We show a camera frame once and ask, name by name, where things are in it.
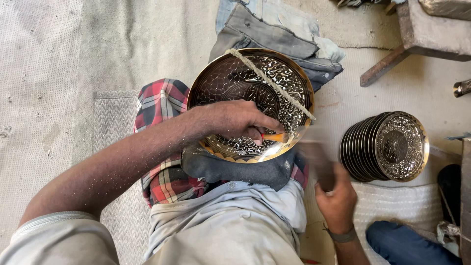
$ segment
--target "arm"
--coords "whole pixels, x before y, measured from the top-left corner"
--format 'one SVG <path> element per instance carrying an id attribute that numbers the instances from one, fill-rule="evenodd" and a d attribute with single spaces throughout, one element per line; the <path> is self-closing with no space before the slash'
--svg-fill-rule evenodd
<path id="1" fill-rule="evenodd" d="M 283 133 L 283 126 L 257 110 L 252 101 L 224 101 L 195 107 L 136 133 L 76 164 L 44 186 L 20 221 L 62 211 L 101 211 L 172 153 L 206 135 L 247 136 L 261 144 L 262 127 Z"/>
<path id="2" fill-rule="evenodd" d="M 333 194 L 327 195 L 320 185 L 316 184 L 316 201 L 330 232 L 346 234 L 354 229 L 353 211 L 357 203 L 357 193 L 350 183 L 347 171 L 340 164 L 335 165 L 334 172 L 336 183 Z M 357 236 L 346 243 L 335 240 L 333 242 L 339 265 L 370 265 Z"/>

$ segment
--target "blue fabric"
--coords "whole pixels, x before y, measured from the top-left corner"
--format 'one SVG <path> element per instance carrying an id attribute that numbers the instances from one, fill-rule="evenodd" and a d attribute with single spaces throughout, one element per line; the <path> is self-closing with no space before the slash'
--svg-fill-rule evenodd
<path id="1" fill-rule="evenodd" d="M 376 221 L 366 230 L 366 240 L 392 265 L 462 265 L 460 258 L 441 245 L 421 237 L 407 226 Z"/>

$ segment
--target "stack of engraved plates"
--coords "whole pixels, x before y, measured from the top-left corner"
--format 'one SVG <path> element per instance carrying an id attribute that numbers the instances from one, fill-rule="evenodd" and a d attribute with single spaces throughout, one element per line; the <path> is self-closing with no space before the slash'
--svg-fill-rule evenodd
<path id="1" fill-rule="evenodd" d="M 429 139 L 412 115 L 384 112 L 351 126 L 340 143 L 340 161 L 360 182 L 407 182 L 425 168 Z"/>

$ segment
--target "shirt sleeve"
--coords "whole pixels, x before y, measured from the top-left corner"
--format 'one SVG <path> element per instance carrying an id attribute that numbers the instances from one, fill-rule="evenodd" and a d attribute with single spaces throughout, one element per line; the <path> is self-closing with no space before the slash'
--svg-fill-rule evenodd
<path id="1" fill-rule="evenodd" d="M 110 232 L 92 215 L 60 212 L 23 224 L 0 255 L 0 265 L 119 264 Z"/>

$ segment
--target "wooden handle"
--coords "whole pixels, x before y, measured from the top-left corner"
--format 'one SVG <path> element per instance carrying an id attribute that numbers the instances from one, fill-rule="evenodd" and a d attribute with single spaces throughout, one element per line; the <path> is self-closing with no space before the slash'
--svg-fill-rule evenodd
<path id="1" fill-rule="evenodd" d="M 262 133 L 262 139 L 287 143 L 288 142 L 288 134 L 285 133 L 285 132 L 284 133 L 278 133 L 278 134 L 264 134 L 264 133 Z"/>

